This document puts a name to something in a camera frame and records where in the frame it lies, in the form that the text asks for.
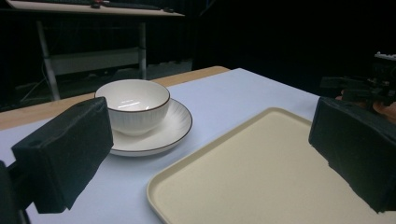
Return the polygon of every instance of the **ceramic bowl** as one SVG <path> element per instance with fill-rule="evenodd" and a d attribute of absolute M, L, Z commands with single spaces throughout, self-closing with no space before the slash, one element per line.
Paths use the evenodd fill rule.
<path fill-rule="evenodd" d="M 157 127 L 165 118 L 170 92 L 165 86 L 143 79 L 124 79 L 107 83 L 95 97 L 105 97 L 111 128 L 138 136 Z"/>

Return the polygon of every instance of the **dark background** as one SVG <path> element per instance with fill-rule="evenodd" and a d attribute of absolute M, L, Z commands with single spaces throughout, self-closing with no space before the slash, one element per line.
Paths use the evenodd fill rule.
<path fill-rule="evenodd" d="M 140 0 L 171 7 L 180 21 L 147 21 L 148 64 L 192 59 L 192 70 L 245 68 L 318 95 L 322 77 L 372 74 L 374 54 L 396 53 L 396 3 L 389 0 Z M 9 8 L 0 2 L 1 8 Z M 47 17 L 50 54 L 135 47 L 133 18 Z M 42 79 L 34 17 L 0 13 L 0 104 Z"/>

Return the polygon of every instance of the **wooden table edge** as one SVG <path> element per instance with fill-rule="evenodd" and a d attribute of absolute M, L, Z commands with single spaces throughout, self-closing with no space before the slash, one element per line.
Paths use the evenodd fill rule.
<path fill-rule="evenodd" d="M 216 74 L 230 71 L 222 66 L 213 66 L 204 69 L 194 70 L 169 77 L 152 79 L 157 83 L 170 87 L 176 84 L 193 81 L 203 77 L 210 77 Z M 94 93 L 83 94 L 75 97 L 65 98 L 60 101 L 48 102 L 41 105 L 31 105 L 19 109 L 9 110 L 0 113 L 0 130 L 17 127 L 23 124 L 32 123 L 42 119 L 51 119 L 70 106 L 79 102 L 93 98 Z"/>

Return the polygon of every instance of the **bowl rim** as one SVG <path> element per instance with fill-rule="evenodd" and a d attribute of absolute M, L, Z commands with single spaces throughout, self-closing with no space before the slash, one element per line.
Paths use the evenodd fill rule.
<path fill-rule="evenodd" d="M 166 104 L 168 104 L 168 103 L 170 102 L 170 100 L 171 100 L 171 93 L 170 93 L 170 91 L 168 90 L 168 88 L 166 88 L 164 85 L 162 85 L 162 84 L 160 84 L 160 83 L 157 83 L 157 82 L 154 82 L 154 81 L 150 81 L 150 80 L 145 80 L 145 79 L 138 79 L 138 78 L 121 79 L 121 80 L 117 80 L 117 81 L 108 82 L 108 83 L 106 83 L 105 85 L 102 85 L 101 87 L 99 87 L 99 88 L 95 91 L 95 93 L 94 93 L 94 98 L 104 97 L 104 98 L 106 99 L 105 96 L 97 96 L 97 95 L 96 95 L 96 93 L 97 93 L 102 87 L 104 87 L 104 86 L 106 86 L 106 85 L 114 84 L 115 82 L 131 81 L 131 80 L 132 80 L 132 81 L 150 82 L 150 83 L 152 83 L 152 84 L 154 84 L 154 85 L 158 85 L 158 86 L 160 86 L 160 87 L 163 87 L 163 88 L 168 92 L 168 97 L 167 97 L 166 101 L 163 102 L 163 103 L 160 104 L 160 105 L 157 105 L 157 106 L 154 106 L 154 107 L 152 107 L 152 108 L 150 108 L 150 109 L 145 109 L 145 110 L 131 110 L 131 111 L 130 111 L 130 110 L 119 110 L 119 109 L 111 108 L 111 107 L 109 107 L 108 105 L 107 105 L 107 109 L 112 110 L 112 111 L 116 111 L 116 112 L 121 112 L 121 113 L 143 113 L 143 112 L 148 112 L 148 111 L 155 110 L 155 109 L 157 109 L 157 108 L 163 107 L 164 105 L 166 105 Z"/>

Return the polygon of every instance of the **saucer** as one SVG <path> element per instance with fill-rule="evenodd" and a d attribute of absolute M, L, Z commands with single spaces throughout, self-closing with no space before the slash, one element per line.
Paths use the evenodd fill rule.
<path fill-rule="evenodd" d="M 113 132 L 114 146 L 110 153 L 119 156 L 140 157 L 164 152 L 175 147 L 192 126 L 192 115 L 186 106 L 171 99 L 168 112 L 155 129 L 139 136 Z"/>

